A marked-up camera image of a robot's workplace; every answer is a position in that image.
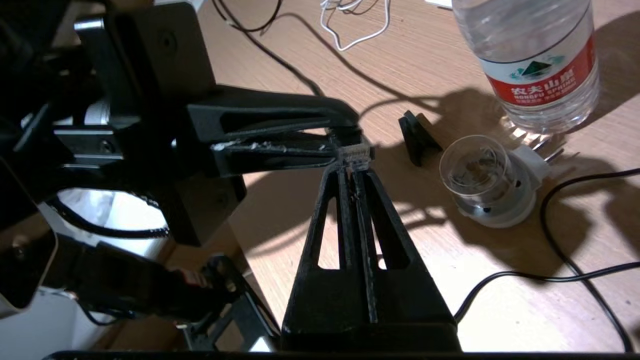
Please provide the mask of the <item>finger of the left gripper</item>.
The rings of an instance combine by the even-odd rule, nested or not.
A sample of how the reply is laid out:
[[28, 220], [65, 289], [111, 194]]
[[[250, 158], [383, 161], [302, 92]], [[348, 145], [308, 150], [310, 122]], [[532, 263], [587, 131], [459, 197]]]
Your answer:
[[211, 145], [221, 177], [327, 167], [338, 159], [338, 146], [324, 137], [247, 139]]
[[217, 86], [187, 106], [200, 142], [240, 141], [308, 129], [357, 128], [359, 114], [327, 96], [258, 91]]

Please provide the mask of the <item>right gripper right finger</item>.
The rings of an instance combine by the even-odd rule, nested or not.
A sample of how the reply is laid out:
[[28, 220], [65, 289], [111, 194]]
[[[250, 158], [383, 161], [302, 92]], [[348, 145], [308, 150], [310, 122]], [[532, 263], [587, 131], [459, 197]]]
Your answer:
[[365, 333], [384, 351], [459, 351], [457, 324], [373, 170], [352, 174]]

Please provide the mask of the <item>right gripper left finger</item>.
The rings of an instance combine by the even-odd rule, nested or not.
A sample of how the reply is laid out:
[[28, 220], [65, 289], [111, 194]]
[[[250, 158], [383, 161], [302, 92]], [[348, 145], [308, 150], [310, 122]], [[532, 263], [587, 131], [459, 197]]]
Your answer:
[[[375, 318], [368, 275], [372, 229], [357, 175], [329, 167], [323, 174], [294, 285], [281, 326], [284, 351], [354, 349], [361, 326]], [[338, 269], [320, 267], [330, 201], [336, 201]]]

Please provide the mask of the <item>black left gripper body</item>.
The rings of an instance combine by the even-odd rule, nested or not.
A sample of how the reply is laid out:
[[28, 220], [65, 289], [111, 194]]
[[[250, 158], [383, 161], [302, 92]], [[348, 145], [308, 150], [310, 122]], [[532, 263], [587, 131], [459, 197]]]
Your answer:
[[109, 104], [108, 121], [54, 128], [73, 155], [63, 166], [73, 186], [150, 198], [176, 242], [208, 243], [246, 187], [217, 173], [190, 116], [216, 84], [194, 7], [90, 14], [73, 30]]

